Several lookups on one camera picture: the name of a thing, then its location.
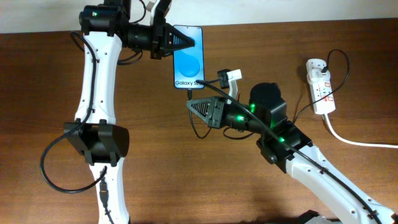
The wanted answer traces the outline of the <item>blue smartphone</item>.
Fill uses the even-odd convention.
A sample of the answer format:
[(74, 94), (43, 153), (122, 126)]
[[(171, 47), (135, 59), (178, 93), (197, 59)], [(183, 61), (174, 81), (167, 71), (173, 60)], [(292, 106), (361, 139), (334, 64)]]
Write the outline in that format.
[(194, 46), (174, 52), (174, 87), (176, 89), (194, 90), (204, 86), (197, 80), (205, 79), (203, 30), (198, 26), (174, 27), (194, 41)]

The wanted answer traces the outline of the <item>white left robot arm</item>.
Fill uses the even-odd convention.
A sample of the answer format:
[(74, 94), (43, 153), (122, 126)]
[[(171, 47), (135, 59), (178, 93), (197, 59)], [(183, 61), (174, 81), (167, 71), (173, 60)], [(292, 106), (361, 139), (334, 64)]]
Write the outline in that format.
[(64, 124), (71, 145), (85, 158), (95, 179), (100, 223), (130, 223), (123, 187), (123, 164), (129, 131), (116, 125), (114, 88), (122, 48), (147, 50), (160, 60), (194, 41), (166, 23), (171, 2), (150, 7), (148, 26), (130, 22), (130, 1), (105, 1), (85, 6), (79, 23), (85, 41), (85, 67), (80, 104), (72, 123)]

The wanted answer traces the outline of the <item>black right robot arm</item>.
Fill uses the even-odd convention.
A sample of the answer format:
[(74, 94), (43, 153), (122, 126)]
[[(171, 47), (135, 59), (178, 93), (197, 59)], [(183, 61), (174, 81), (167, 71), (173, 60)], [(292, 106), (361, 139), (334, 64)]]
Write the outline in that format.
[(186, 107), (210, 128), (259, 134), (256, 144), (270, 164), (306, 186), (342, 223), (397, 223), (397, 213), (345, 177), (286, 115), (275, 83), (255, 85), (244, 105), (219, 88), (219, 95), (188, 100)]

